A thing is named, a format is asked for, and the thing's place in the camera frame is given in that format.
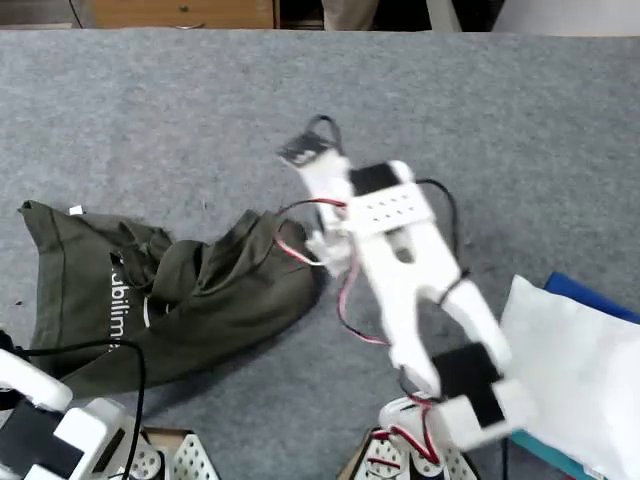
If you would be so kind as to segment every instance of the white robotic arm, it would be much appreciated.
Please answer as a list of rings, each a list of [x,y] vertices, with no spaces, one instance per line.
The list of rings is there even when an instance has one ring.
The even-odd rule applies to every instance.
[[[434,438],[464,451],[522,427],[534,409],[520,383],[504,378],[509,345],[445,243],[409,167],[392,161],[353,169],[341,146],[312,128],[280,156],[313,198],[345,204],[340,215],[330,205],[319,207],[323,231],[313,232],[307,246],[334,276],[357,255],[381,308],[393,365],[429,396],[446,398],[427,414]],[[418,332],[420,298],[439,304],[472,344],[431,359]],[[388,413],[383,424],[393,423]]]

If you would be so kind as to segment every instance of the drawer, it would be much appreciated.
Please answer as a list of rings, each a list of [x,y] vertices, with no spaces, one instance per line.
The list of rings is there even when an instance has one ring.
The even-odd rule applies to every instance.
[[[273,0],[93,0],[101,28],[274,28]]]

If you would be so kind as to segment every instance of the dark green cloth bag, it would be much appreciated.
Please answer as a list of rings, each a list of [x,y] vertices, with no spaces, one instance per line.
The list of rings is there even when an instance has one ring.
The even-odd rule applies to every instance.
[[[247,211],[209,245],[108,215],[20,209],[40,254],[32,348],[103,338],[137,342],[147,387],[214,366],[280,332],[317,301],[322,278],[274,245],[304,251],[301,225]],[[138,365],[115,345],[38,359],[77,396],[135,390]]]

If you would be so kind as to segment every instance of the blue object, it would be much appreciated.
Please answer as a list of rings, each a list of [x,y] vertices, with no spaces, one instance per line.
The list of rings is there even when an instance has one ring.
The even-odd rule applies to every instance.
[[[587,307],[600,310],[607,315],[640,324],[640,315],[617,305],[608,298],[576,282],[564,273],[552,273],[544,289],[549,293],[571,298]],[[561,451],[542,443],[524,431],[515,432],[511,435],[511,440],[576,480],[593,480],[593,477],[584,473],[584,467],[580,463],[567,457]]]
[[[547,280],[544,289],[549,293],[555,293],[556,295],[563,295],[571,298],[576,302],[586,305],[587,307],[600,310],[607,315],[612,315],[628,322],[640,324],[640,315],[615,304],[608,298],[605,298],[590,288],[579,284],[564,273],[553,272]]]

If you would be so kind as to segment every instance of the white pillow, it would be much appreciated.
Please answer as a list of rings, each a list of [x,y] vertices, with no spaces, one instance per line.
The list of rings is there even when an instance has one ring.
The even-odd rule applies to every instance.
[[[516,275],[502,329],[507,373],[539,410],[526,430],[609,479],[640,479],[640,326]]]

